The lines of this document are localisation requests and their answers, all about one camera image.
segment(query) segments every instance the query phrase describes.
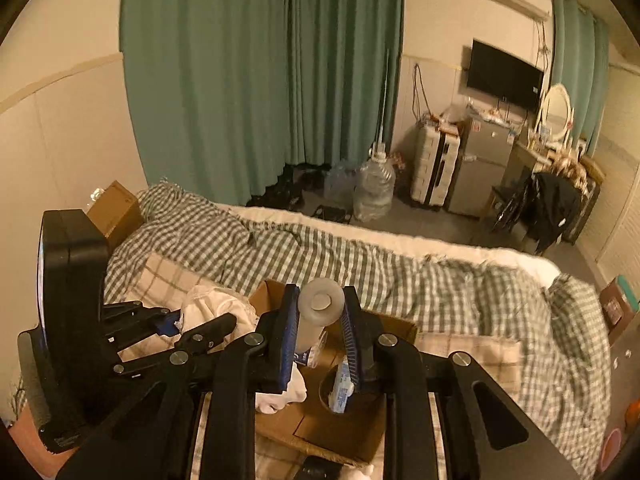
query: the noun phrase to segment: pink bowl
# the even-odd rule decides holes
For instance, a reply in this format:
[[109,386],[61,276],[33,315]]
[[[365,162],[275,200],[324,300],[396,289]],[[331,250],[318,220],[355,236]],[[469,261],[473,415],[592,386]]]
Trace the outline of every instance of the pink bowl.
[[620,451],[620,445],[622,444],[622,432],[616,428],[611,431],[604,439],[602,445],[602,452],[600,453],[600,461],[598,462],[598,469],[603,472],[607,467],[611,465],[613,459]]

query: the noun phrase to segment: oval mirror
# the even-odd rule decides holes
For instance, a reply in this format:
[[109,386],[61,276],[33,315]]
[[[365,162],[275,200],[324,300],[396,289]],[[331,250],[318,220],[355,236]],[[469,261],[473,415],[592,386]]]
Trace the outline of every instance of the oval mirror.
[[553,85],[540,105],[536,130],[542,124],[548,128],[548,140],[558,142],[564,139],[571,120],[569,94],[563,84]]

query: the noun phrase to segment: toothpaste tube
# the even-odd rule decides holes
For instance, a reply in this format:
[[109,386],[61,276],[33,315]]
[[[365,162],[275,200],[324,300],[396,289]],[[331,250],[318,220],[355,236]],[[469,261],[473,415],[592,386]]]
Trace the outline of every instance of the toothpaste tube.
[[344,413],[347,400],[353,393],[354,386],[349,375],[349,364],[345,356],[335,371],[334,389],[329,395],[329,409],[334,413]]
[[309,368],[315,368],[318,364],[318,358],[322,353],[322,349],[326,344],[326,336],[326,331],[323,330],[320,339],[316,341],[316,344],[313,345],[309,350],[300,353],[293,352],[293,360],[299,365],[303,365]]

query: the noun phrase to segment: blue gripper pad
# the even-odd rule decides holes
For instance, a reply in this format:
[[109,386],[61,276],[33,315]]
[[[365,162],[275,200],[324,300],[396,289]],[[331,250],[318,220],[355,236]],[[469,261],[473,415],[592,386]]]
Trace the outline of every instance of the blue gripper pad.
[[357,316],[360,312],[360,305],[350,302],[350,298],[347,294],[344,295],[344,300],[344,309],[340,315],[342,339],[344,340],[344,350],[347,354],[350,379],[357,390],[360,386],[360,374],[358,373],[359,355],[353,320],[354,316]]
[[180,319],[180,310],[174,310],[169,314],[166,314],[162,321],[155,321],[156,334],[173,337],[178,335],[180,331],[176,328],[175,323]]
[[280,348],[280,375],[278,386],[282,391],[287,389],[291,379],[291,369],[293,368],[293,354],[296,351],[296,337],[298,336],[298,296],[300,288],[289,283],[284,289],[282,304],[278,316],[277,328],[282,330],[282,344]]

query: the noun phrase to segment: white bed sheet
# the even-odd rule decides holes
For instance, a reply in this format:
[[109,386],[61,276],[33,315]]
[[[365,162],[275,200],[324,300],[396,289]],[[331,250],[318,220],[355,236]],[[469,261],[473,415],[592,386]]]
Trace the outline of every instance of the white bed sheet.
[[404,254],[404,256],[412,258],[423,258],[431,255],[436,258],[453,258],[474,264],[491,262],[505,267],[520,267],[545,288],[549,288],[560,275],[558,266],[546,258],[524,254],[513,249],[485,249],[482,247],[449,244],[441,240],[431,240],[419,236],[371,231],[363,227],[311,218],[301,213],[264,207],[242,207],[223,204],[218,204],[218,206],[247,220],[273,222],[276,224],[302,224],[348,240],[359,240],[375,244],[397,254]]

